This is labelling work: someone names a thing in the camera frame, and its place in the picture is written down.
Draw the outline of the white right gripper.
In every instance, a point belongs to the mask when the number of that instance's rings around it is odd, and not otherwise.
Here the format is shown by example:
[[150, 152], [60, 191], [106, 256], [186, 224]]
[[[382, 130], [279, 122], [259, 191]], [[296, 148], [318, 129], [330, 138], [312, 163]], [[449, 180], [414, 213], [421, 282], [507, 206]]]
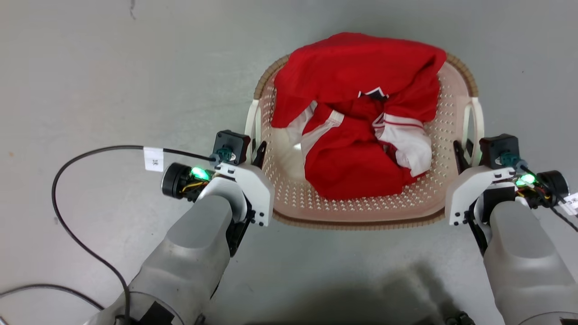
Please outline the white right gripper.
[[449, 185], [445, 195], [445, 216], [452, 226], [462, 224], [465, 212], [492, 184], [512, 179], [514, 168], [491, 169], [480, 165], [472, 167], [474, 144], [466, 139], [465, 152], [458, 140], [453, 142], [458, 177]]

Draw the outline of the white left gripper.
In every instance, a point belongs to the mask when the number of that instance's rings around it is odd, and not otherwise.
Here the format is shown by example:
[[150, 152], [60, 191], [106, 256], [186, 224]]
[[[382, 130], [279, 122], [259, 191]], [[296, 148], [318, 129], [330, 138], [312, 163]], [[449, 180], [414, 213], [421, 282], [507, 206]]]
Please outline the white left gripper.
[[231, 177], [243, 191], [244, 196], [255, 211], [256, 224], [267, 227], [273, 214], [275, 187], [261, 170], [266, 157], [267, 142], [262, 141], [255, 151], [252, 165], [243, 163], [231, 165], [221, 163], [215, 170], [221, 175]]

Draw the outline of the beige perforated plastic laundry basket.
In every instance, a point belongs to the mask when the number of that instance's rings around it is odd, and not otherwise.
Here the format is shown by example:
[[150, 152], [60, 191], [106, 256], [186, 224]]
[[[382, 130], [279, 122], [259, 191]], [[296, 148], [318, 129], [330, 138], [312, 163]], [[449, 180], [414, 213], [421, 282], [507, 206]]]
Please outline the beige perforated plastic laundry basket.
[[445, 220], [446, 189], [458, 175], [454, 142], [466, 149], [471, 128], [473, 149], [464, 157], [468, 165], [478, 165], [478, 142], [485, 136], [479, 87], [465, 62], [448, 54], [438, 74], [436, 117], [425, 124], [433, 144], [431, 170], [398, 195], [332, 201], [305, 180], [300, 146], [291, 145], [286, 132], [271, 126], [277, 94], [273, 82], [288, 61], [289, 55], [279, 58], [260, 77], [244, 130], [254, 147], [267, 143], [263, 170], [276, 190], [273, 218], [291, 226], [338, 231], [391, 230]]

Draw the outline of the red and white garment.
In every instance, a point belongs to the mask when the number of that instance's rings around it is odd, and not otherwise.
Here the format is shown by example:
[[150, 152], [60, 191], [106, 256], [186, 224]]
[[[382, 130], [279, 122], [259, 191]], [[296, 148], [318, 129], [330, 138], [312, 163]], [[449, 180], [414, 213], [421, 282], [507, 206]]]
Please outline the red and white garment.
[[443, 49], [344, 32], [290, 54], [271, 125], [301, 146], [305, 179], [328, 200], [400, 194], [432, 165]]

